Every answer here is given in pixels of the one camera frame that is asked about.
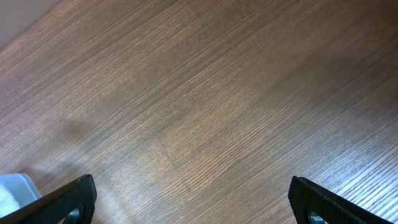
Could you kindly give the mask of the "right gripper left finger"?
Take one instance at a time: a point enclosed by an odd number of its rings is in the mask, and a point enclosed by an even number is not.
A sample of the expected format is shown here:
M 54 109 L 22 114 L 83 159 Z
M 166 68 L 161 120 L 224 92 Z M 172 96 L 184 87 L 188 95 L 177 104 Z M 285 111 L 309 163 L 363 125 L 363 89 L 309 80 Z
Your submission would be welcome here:
M 91 223 L 96 198 L 93 176 L 85 174 L 1 218 L 1 223 Z

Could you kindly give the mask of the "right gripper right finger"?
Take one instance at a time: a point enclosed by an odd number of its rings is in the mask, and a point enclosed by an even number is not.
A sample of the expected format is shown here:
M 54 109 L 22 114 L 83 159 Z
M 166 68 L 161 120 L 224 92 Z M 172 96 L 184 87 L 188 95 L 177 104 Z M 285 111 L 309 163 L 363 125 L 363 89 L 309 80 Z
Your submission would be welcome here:
M 299 224 L 392 224 L 304 177 L 292 177 L 288 198 Z

